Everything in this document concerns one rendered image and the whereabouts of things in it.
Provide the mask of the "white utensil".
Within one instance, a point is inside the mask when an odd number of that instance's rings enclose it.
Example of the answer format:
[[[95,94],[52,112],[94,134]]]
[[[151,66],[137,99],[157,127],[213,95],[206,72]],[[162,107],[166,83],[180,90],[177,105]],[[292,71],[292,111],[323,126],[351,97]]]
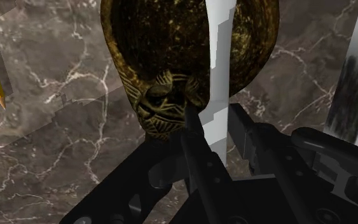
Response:
[[[226,165],[230,49],[237,0],[206,0],[210,42],[210,99],[199,114],[204,136]]]

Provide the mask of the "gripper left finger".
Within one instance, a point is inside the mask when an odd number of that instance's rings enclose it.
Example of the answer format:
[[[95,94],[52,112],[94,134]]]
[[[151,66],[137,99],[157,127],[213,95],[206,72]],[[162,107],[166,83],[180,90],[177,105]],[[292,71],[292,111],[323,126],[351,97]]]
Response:
[[[171,224],[235,224],[232,179],[207,144],[198,114],[186,108],[185,128],[167,142],[143,142],[59,224],[144,224],[174,182],[190,194]]]

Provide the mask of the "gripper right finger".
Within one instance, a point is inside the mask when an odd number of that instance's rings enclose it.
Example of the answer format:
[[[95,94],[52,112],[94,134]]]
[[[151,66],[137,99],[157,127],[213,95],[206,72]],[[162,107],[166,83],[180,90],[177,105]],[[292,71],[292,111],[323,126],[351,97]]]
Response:
[[[285,135],[254,122],[239,103],[229,105],[228,131],[254,175],[273,174],[280,185],[262,224],[358,224],[358,146],[309,127]],[[317,153],[337,161],[348,181],[318,176]]]

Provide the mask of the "dark brown carved bowl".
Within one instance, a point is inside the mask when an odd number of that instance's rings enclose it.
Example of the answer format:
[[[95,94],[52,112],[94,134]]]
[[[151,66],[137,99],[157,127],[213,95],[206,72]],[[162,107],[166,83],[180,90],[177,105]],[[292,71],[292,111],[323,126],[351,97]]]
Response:
[[[184,109],[210,100],[206,0],[101,0],[100,21],[128,100],[148,138],[166,141]],[[276,44],[279,0],[237,0],[230,47],[230,95],[262,70]]]

